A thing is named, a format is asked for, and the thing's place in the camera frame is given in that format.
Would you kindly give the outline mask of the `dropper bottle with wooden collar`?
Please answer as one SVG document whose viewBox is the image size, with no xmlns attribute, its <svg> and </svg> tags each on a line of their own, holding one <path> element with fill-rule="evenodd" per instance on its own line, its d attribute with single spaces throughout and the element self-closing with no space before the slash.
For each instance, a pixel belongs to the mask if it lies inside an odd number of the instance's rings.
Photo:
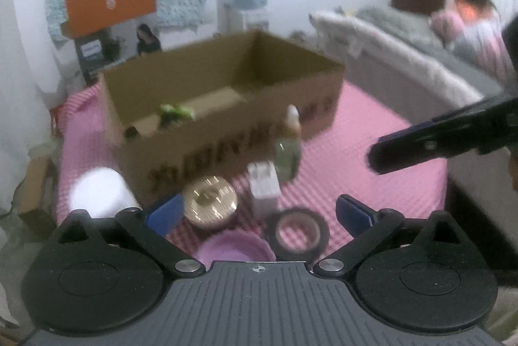
<svg viewBox="0 0 518 346">
<path fill-rule="evenodd" d="M 274 163 L 280 184 L 297 178 L 302 157 L 302 128 L 298 109 L 289 105 L 280 137 L 274 143 Z"/>
</svg>

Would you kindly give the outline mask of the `pink checkered tablecloth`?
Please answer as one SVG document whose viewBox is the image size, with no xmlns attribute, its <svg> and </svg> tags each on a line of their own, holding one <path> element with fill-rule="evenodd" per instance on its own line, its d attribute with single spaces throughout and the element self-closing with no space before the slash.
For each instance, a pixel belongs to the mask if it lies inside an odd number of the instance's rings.
<svg viewBox="0 0 518 346">
<path fill-rule="evenodd" d="M 64 143 L 55 219 L 69 214 L 69 193 L 78 178 L 96 167 L 116 168 L 105 140 L 105 118 L 95 85 L 71 95 L 59 116 Z M 327 253 L 351 239 L 335 217 L 335 201 L 349 194 L 373 209 L 392 208 L 406 217 L 427 218 L 444 208 L 447 163 L 436 159 L 387 175 L 373 173 L 365 156 L 384 132 L 406 121 L 365 92 L 344 84 L 333 125 L 305 142 L 295 181 L 282 189 L 279 206 L 303 206 L 320 214 L 329 228 Z"/>
</svg>

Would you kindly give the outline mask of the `pink round lid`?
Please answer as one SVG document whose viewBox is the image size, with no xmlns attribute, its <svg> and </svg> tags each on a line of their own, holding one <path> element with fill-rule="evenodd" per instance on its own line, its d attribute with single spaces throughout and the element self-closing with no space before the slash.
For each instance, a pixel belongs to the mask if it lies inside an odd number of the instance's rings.
<svg viewBox="0 0 518 346">
<path fill-rule="evenodd" d="M 206 268 L 215 261 L 263 263 L 275 262 L 276 255 L 260 236 L 241 229 L 224 230 L 209 237 L 194 257 Z"/>
</svg>

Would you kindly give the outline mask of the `white green jar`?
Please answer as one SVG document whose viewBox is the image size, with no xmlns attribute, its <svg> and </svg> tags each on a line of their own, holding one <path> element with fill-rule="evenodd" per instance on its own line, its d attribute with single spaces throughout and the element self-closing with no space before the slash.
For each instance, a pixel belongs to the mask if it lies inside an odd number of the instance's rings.
<svg viewBox="0 0 518 346">
<path fill-rule="evenodd" d="M 92 218 L 111 218 L 127 208 L 141 209 L 123 177 L 107 167 L 80 176 L 70 190 L 69 206 L 71 211 L 87 211 Z"/>
</svg>

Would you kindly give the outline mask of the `black tape roll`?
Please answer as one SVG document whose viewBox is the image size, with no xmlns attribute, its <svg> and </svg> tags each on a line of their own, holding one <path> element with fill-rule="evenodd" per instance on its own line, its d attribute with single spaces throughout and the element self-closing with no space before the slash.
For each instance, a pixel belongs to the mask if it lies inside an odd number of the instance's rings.
<svg viewBox="0 0 518 346">
<path fill-rule="evenodd" d="M 314 263 L 328 247 L 330 232 L 320 214 L 292 207 L 266 219 L 264 239 L 278 261 Z"/>
</svg>

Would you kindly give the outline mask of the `white power adapter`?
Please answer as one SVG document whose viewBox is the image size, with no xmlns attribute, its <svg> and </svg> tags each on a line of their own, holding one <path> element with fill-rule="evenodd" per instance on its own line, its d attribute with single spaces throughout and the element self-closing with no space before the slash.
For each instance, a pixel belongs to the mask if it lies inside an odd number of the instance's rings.
<svg viewBox="0 0 518 346">
<path fill-rule="evenodd" d="M 265 219 L 278 211 L 281 188 L 276 167 L 271 161 L 254 162 L 247 170 L 252 213 L 256 219 Z"/>
</svg>

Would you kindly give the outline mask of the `green bottle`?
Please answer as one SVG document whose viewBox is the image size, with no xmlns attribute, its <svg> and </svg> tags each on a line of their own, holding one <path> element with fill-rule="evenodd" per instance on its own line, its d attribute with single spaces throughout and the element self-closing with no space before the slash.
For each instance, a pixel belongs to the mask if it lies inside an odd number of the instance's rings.
<svg viewBox="0 0 518 346">
<path fill-rule="evenodd" d="M 167 128 L 171 124 L 192 122 L 196 119 L 195 112 L 188 107 L 161 104 L 159 109 L 159 128 Z"/>
</svg>

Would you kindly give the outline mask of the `person in striped shirt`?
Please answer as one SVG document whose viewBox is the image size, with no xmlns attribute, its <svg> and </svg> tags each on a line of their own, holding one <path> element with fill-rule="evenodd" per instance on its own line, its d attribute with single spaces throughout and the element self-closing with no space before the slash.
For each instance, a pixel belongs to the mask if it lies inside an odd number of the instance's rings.
<svg viewBox="0 0 518 346">
<path fill-rule="evenodd" d="M 428 19 L 446 49 L 502 83 L 517 81 L 502 36 L 501 17 L 492 0 L 453 0 Z"/>
</svg>

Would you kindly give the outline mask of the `brown cardboard box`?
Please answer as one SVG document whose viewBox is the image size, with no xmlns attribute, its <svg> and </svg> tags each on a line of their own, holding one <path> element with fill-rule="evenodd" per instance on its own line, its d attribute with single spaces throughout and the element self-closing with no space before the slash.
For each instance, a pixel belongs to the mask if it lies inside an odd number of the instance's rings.
<svg viewBox="0 0 518 346">
<path fill-rule="evenodd" d="M 106 136 L 139 204 L 150 206 L 204 176 L 231 178 L 273 151 L 286 110 L 304 138 L 334 122 L 345 68 L 262 31 L 238 33 L 134 59 L 101 74 Z M 161 104 L 196 119 L 159 128 Z M 125 143 L 135 126 L 142 138 Z"/>
</svg>

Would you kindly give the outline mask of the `grey sofa bed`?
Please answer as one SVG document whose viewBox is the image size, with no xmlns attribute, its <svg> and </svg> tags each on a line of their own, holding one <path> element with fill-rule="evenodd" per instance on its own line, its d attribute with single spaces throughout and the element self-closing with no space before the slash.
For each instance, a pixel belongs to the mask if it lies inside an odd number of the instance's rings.
<svg viewBox="0 0 518 346">
<path fill-rule="evenodd" d="M 503 86 L 433 43 L 428 18 L 391 8 L 315 12 L 324 53 L 346 78 L 412 124 L 499 95 Z M 497 272 L 517 269 L 517 193 L 503 148 L 448 162 L 445 208 Z"/>
</svg>

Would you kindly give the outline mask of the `small cardboard box on floor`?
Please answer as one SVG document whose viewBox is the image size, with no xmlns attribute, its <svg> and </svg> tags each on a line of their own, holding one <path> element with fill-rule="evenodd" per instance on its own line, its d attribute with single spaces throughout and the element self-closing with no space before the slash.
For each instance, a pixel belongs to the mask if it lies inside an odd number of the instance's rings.
<svg viewBox="0 0 518 346">
<path fill-rule="evenodd" d="M 57 203 L 58 173 L 50 156 L 32 159 L 20 186 L 18 216 L 35 236 L 46 240 L 57 223 L 54 216 Z"/>
</svg>

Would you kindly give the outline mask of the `white water dispenser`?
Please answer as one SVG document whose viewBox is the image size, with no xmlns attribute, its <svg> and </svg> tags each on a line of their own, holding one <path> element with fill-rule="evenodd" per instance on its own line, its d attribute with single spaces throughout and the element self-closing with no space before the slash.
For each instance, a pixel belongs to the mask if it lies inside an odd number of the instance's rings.
<svg viewBox="0 0 518 346">
<path fill-rule="evenodd" d="M 270 28 L 269 11 L 266 8 L 239 9 L 230 4 L 223 4 L 218 10 L 218 31 L 227 35 L 249 30 Z"/>
</svg>

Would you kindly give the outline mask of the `orange Philips appliance box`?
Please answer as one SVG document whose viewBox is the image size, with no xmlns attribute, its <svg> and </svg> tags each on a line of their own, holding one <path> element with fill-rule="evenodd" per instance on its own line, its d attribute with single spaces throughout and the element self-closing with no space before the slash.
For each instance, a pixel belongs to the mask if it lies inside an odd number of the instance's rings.
<svg viewBox="0 0 518 346">
<path fill-rule="evenodd" d="M 68 19 L 62 23 L 64 37 L 74 42 L 85 83 L 96 82 L 97 74 L 126 59 L 127 38 L 114 35 L 118 25 L 153 15 L 156 0 L 65 0 Z"/>
</svg>

